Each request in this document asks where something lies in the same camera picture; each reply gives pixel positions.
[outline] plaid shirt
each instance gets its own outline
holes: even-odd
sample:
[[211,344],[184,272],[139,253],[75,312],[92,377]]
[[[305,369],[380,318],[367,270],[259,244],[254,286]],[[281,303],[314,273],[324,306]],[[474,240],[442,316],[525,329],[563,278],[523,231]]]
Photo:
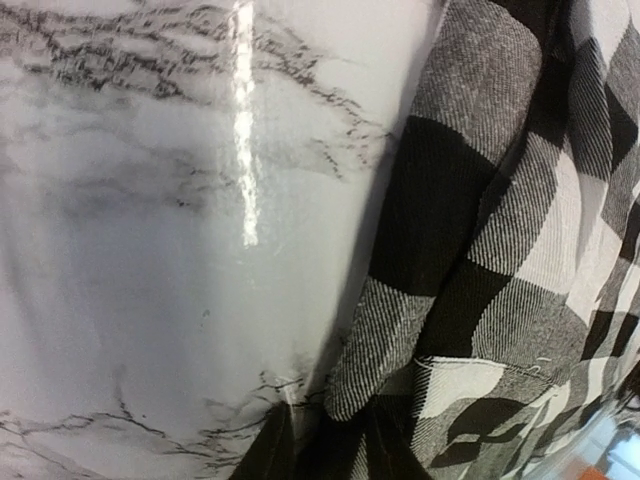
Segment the plaid shirt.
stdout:
[[640,0],[445,8],[325,407],[382,406],[433,478],[519,478],[638,361]]

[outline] glossy marble table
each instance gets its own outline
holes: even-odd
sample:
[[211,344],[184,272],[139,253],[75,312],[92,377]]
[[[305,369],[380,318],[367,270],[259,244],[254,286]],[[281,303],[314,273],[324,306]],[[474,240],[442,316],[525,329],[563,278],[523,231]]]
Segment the glossy marble table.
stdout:
[[439,16],[0,0],[0,480],[226,478],[282,400],[304,435]]

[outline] marble surface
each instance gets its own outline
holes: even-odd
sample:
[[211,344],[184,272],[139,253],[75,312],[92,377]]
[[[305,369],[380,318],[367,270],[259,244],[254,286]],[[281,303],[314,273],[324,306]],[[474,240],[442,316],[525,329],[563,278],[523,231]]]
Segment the marble surface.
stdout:
[[0,0],[0,480],[304,436],[439,8]]

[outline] clothing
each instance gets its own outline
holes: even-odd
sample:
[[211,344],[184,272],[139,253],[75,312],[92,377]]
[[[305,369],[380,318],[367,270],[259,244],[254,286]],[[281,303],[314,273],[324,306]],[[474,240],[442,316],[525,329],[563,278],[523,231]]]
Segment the clothing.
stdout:
[[[519,478],[613,399],[640,346],[638,14],[448,2],[334,421],[381,405],[433,478]],[[365,437],[351,478],[369,478]]]

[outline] black and white checkered cloth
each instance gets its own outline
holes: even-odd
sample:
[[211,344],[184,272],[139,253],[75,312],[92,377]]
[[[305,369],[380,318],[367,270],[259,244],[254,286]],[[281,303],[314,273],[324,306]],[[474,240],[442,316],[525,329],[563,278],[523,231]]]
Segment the black and white checkered cloth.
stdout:
[[519,478],[638,360],[640,0],[445,8],[325,406],[381,405],[435,479]]

